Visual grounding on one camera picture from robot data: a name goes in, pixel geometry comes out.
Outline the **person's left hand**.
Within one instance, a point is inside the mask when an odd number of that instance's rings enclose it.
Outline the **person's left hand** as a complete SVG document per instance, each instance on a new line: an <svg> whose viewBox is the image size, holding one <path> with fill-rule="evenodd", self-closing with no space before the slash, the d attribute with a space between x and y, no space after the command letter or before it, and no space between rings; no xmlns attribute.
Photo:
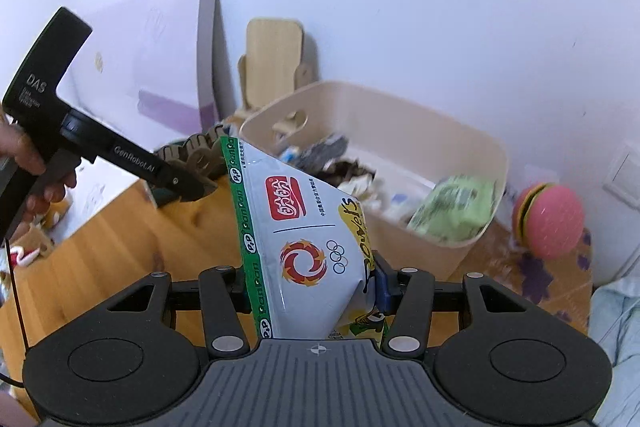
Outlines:
<svg viewBox="0 0 640 427"><path fill-rule="evenodd" d="M32 140L24 131L10 124L4 112L1 112L0 142L1 155L14 159L18 167L34 176L41 176L46 171L46 165L32 144ZM76 184L76 172L70 170L58 181L47 185L41 195L29 196L22 221L29 223L36 216L45 215L49 207L56 202L61 202L66 190L74 188Z"/></svg>

